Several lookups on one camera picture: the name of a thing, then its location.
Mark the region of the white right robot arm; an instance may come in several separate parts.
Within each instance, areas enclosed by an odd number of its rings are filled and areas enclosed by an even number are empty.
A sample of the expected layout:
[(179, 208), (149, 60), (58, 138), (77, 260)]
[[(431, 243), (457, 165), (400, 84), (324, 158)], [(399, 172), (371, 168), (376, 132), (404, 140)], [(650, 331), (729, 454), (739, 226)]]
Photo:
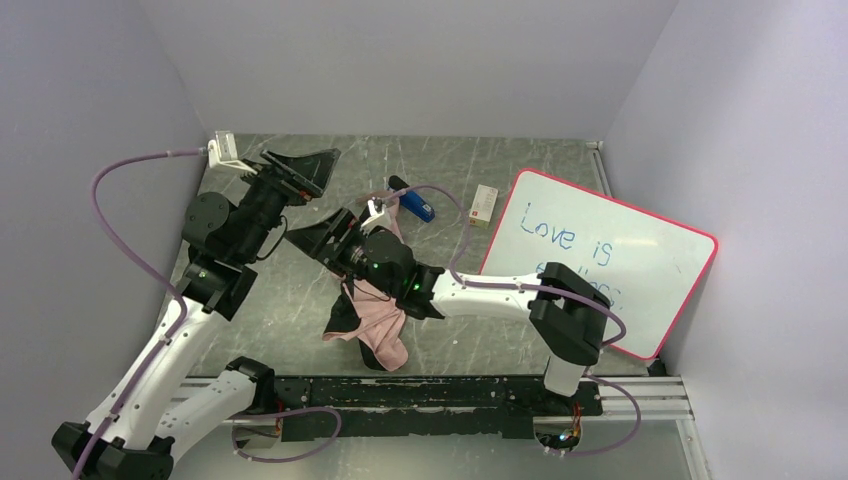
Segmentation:
[(426, 265), (392, 224), (387, 206), (370, 202), (362, 216), (341, 208), (285, 238), (333, 274), (369, 284), (415, 319), (476, 315), (528, 322), (551, 352), (545, 389), (562, 396), (576, 393), (604, 346), (611, 311), (602, 293), (557, 262), (540, 273), (513, 277)]

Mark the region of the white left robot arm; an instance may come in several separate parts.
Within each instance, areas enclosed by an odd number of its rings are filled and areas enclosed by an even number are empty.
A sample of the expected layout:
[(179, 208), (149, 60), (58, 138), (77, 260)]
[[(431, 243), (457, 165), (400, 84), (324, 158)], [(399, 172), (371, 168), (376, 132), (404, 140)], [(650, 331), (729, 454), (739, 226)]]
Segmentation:
[(324, 194), (340, 158), (336, 149), (261, 161), (207, 149), (211, 168), (243, 174), (238, 202), (217, 192), (192, 200), (182, 238), (189, 264), (152, 337), (111, 393), (81, 423), (65, 422), (51, 444), (76, 479), (166, 479), (186, 452), (224, 422), (281, 422), (297, 414), (276, 388), (272, 368), (247, 357), (231, 361), (204, 389), (173, 405), (173, 394), (199, 355), (235, 316), (257, 274), (253, 264), (289, 206)]

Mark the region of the pink and black folding umbrella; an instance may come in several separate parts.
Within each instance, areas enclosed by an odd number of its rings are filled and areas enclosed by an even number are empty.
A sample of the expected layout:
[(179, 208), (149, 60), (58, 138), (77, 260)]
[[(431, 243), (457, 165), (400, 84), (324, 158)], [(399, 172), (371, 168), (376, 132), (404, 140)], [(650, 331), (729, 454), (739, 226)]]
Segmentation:
[(407, 315), (365, 280), (338, 277), (339, 295), (321, 335), (324, 342), (356, 343), (366, 368), (394, 372), (409, 358), (400, 338)]

